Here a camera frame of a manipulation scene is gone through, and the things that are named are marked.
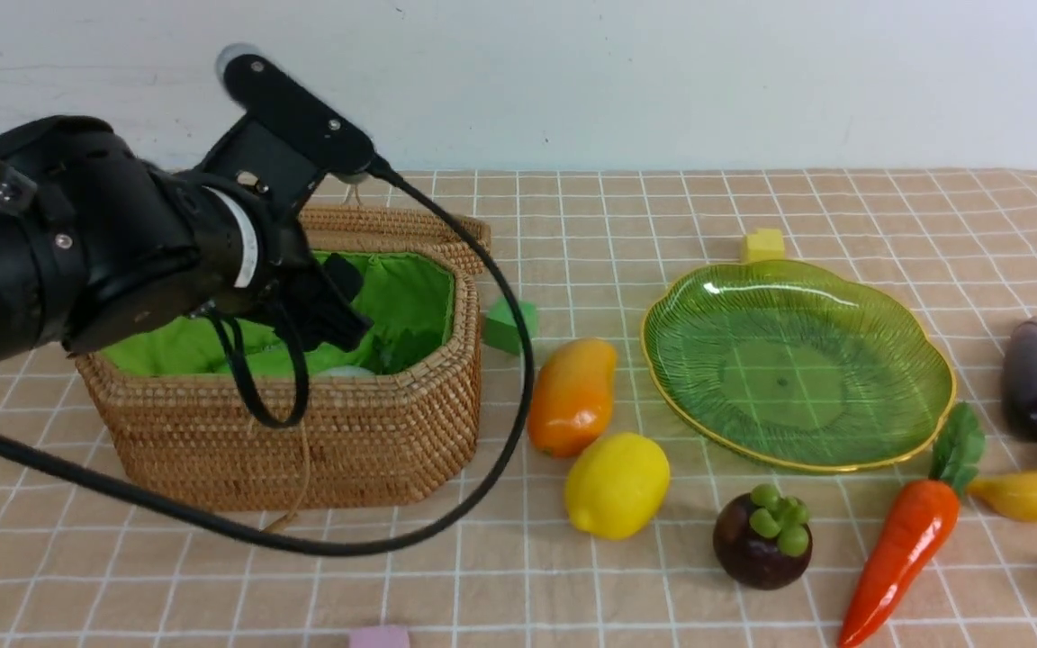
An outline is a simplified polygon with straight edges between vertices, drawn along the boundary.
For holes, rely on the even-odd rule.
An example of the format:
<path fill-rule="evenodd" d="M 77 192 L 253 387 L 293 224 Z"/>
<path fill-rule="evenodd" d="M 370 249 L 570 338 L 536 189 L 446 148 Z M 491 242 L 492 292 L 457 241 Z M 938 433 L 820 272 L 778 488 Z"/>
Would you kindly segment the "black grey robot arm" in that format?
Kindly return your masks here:
<path fill-rule="evenodd" d="M 0 362 L 58 343 L 89 356 L 211 311 L 301 350 L 358 348 L 358 270 L 318 261 L 299 221 L 321 165 L 243 116 L 167 172 L 90 116 L 0 135 Z"/>

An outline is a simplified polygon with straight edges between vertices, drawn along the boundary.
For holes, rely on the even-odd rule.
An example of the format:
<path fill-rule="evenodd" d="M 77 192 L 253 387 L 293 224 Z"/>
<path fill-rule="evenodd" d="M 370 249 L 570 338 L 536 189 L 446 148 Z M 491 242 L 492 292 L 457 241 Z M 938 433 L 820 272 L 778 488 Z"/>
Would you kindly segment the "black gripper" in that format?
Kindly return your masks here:
<path fill-rule="evenodd" d="M 243 116 L 199 164 L 199 185 L 239 227 L 241 258 L 220 311 L 275 329 L 304 350 L 351 353 L 372 320 L 353 302 L 360 274 L 329 274 L 317 261 L 300 214 L 326 176 L 270 130 Z"/>

